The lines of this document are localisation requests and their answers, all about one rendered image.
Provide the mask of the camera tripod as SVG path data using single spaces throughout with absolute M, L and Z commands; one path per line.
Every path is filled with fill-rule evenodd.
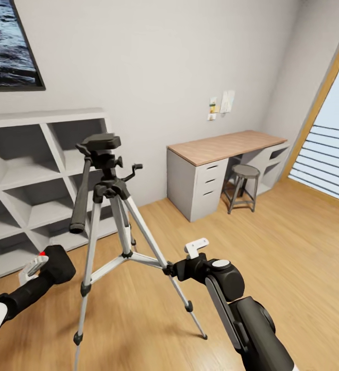
M 77 369 L 80 344 L 83 338 L 83 321 L 84 315 L 86 314 L 88 293 L 91 291 L 91 286 L 101 277 L 115 269 L 121 263 L 126 260 L 133 260 L 149 266 L 160 268 L 163 270 L 164 274 L 167 275 L 178 292 L 180 298 L 182 299 L 185 309 L 191 314 L 194 322 L 201 331 L 204 340 L 207 340 L 207 335 L 201 328 L 195 314 L 193 313 L 193 304 L 191 301 L 187 301 L 182 290 L 180 289 L 175 278 L 171 276 L 168 272 L 166 265 L 172 265 L 170 261 L 166 261 L 164 255 L 162 254 L 160 248 L 158 247 L 154 237 L 151 235 L 150 230 L 146 226 L 141 214 L 139 213 L 137 207 L 131 198 L 131 195 L 127 189 L 126 181 L 135 176 L 136 169 L 142 169 L 143 164 L 132 165 L 133 174 L 127 176 L 126 178 L 117 178 L 113 175 L 111 168 L 116 168 L 119 165 L 123 168 L 122 157 L 119 156 L 116 160 L 115 154 L 102 154 L 98 155 L 98 151 L 106 151 L 109 149 L 116 149 L 121 146 L 120 136 L 115 136 L 114 133 L 110 134 L 93 134 L 90 137 L 85 137 L 81 144 L 77 144 L 75 147 L 84 154 L 84 170 L 82 173 L 82 179 L 80 184 L 80 189 L 78 189 L 77 197 L 74 204 L 74 209 L 71 217 L 71 222 L 69 226 L 69 231 L 74 234 L 83 233 L 86 224 L 87 215 L 87 205 L 88 205 L 88 181 L 90 168 L 95 167 L 96 170 L 102 169 L 104 176 L 100 178 L 100 182 L 93 187 L 93 208 L 90 223 L 90 235 L 88 242 L 86 265 L 84 270 L 84 279 L 81 283 L 80 293 L 82 296 L 81 310 L 79 317 L 78 330 L 74 335 L 73 342 L 76 344 L 76 355 L 73 371 Z M 118 257 L 114 258 L 109 263 L 105 264 L 103 267 L 98 269 L 92 274 L 93 260 L 95 254 L 95 247 L 98 234 L 98 224 L 100 217 L 100 210 L 103 203 L 104 196 L 111 202 L 112 212 L 114 214 L 114 219 L 117 226 L 117 232 L 121 239 L 121 244 L 123 248 L 123 253 Z M 128 208 L 128 211 L 133 216 L 135 222 L 137 223 L 139 229 L 145 236 L 149 246 L 157 257 L 152 258 L 146 255 L 139 254 L 136 248 L 136 241 L 133 238 L 131 232 L 131 224 L 129 218 L 126 214 L 124 204 Z M 134 246 L 135 252 L 132 252 L 131 247 Z

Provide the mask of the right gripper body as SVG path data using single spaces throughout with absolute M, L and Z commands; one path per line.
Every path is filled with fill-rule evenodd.
M 188 260 L 184 259 L 174 263 L 178 280 L 186 281 L 189 278 L 193 278 L 197 281 L 195 275 L 196 267 L 200 262 L 205 261 L 206 257 L 206 254 L 202 252 L 197 258 Z

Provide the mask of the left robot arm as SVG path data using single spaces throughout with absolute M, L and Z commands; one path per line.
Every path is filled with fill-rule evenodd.
M 39 255 L 19 273 L 21 287 L 14 292 L 0 295 L 0 327 L 28 308 L 52 287 L 59 279 L 63 269 L 54 271 L 47 268 L 40 276 L 35 273 L 49 260 L 49 256 Z

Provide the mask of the digital camera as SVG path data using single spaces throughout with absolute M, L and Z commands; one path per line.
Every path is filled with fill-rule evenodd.
M 66 253 L 62 245 L 50 245 L 46 247 L 40 255 L 49 256 L 49 260 L 41 267 L 40 276 L 47 268 L 51 267 L 54 271 L 63 269 L 59 275 L 60 279 L 55 284 L 62 284 L 71 281 L 76 274 L 75 266 Z

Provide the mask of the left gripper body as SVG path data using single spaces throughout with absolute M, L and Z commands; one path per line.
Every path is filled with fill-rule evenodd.
M 31 295 L 31 302 L 29 305 L 32 305 L 40 297 L 46 294 L 49 288 L 59 279 L 60 276 L 49 267 L 40 276 L 21 286 L 21 288 L 26 289 Z

